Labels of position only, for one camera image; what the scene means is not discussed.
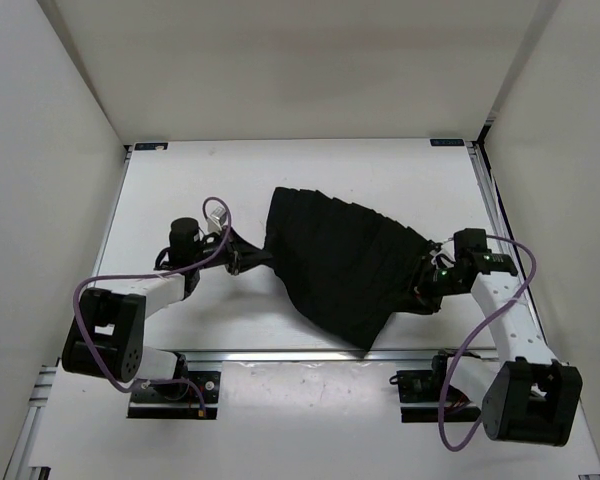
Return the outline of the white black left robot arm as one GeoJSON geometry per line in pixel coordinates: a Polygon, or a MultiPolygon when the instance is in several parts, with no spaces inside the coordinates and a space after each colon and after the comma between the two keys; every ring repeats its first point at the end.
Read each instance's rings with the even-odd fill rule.
{"type": "Polygon", "coordinates": [[[63,368],[106,378],[120,389],[140,381],[155,386],[168,400],[182,398],[190,386],[184,356],[145,346],[146,320],[188,299],[203,269],[224,267],[238,275],[272,262],[270,253],[248,243],[228,224],[203,236],[197,220],[174,220],[169,245],[156,258],[155,273],[112,275],[122,284],[111,290],[78,289],[61,357],[63,368]]]}

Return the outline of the blue corner label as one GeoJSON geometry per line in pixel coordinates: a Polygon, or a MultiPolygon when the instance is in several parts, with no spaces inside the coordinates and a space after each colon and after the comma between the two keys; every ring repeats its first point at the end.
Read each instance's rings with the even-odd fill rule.
{"type": "Polygon", "coordinates": [[[462,139],[431,138],[430,145],[432,147],[464,147],[465,142],[462,139]]]}
{"type": "Polygon", "coordinates": [[[168,142],[138,142],[134,145],[135,151],[163,151],[168,148],[168,142]]]}

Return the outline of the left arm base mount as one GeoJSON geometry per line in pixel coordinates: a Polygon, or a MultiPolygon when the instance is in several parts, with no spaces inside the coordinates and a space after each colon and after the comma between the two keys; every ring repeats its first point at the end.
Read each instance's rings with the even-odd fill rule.
{"type": "Polygon", "coordinates": [[[188,384],[159,385],[134,391],[128,403],[128,419],[216,420],[219,410],[221,371],[198,369],[182,356],[176,365],[176,377],[187,378],[202,394],[188,384]]]}

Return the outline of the blue left corner label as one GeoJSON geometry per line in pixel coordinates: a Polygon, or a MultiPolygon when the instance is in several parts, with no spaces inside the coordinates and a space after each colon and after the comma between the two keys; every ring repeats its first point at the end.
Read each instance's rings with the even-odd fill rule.
{"type": "Polygon", "coordinates": [[[168,142],[138,142],[134,145],[135,151],[163,151],[168,148],[168,142]]]}

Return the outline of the black pleated skirt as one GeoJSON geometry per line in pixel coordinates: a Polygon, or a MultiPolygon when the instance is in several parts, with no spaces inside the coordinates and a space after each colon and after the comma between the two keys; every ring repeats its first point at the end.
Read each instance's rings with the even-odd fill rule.
{"type": "Polygon", "coordinates": [[[319,191],[275,189],[264,249],[297,311],[363,351],[396,312],[431,315],[438,298],[413,293],[431,241],[369,208],[319,191]]]}

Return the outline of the right side aluminium rail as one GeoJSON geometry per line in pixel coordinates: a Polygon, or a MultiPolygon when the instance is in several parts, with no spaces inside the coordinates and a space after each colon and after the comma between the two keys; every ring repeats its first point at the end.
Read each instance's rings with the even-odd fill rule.
{"type": "Polygon", "coordinates": [[[477,142],[473,142],[468,150],[492,225],[490,239],[496,242],[498,252],[512,258],[518,271],[517,276],[496,272],[477,277],[471,295],[485,320],[469,337],[473,339],[479,332],[488,329],[502,363],[523,358],[529,363],[549,365],[556,355],[546,344],[529,292],[537,273],[536,258],[510,233],[486,150],[477,142]]]}

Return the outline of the blue right corner label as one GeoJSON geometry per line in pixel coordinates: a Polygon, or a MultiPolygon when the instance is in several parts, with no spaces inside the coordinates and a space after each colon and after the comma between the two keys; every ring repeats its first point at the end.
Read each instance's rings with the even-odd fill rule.
{"type": "Polygon", "coordinates": [[[462,139],[431,138],[430,145],[432,147],[464,147],[465,142],[462,139]]]}

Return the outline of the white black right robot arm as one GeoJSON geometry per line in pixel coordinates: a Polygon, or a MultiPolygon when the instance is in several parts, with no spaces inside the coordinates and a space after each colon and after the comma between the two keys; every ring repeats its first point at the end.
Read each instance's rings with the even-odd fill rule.
{"type": "Polygon", "coordinates": [[[581,374],[558,359],[522,301],[535,274],[519,279],[512,258],[488,247],[490,238],[483,229],[454,233],[453,261],[441,262],[443,247],[434,246],[411,288],[422,303],[468,294],[484,315],[456,350],[440,351],[432,362],[429,387],[438,397],[439,437],[451,452],[463,450],[478,429],[494,441],[563,447],[580,400],[581,374]],[[446,404],[460,392],[480,415],[466,437],[452,444],[446,404]]]}

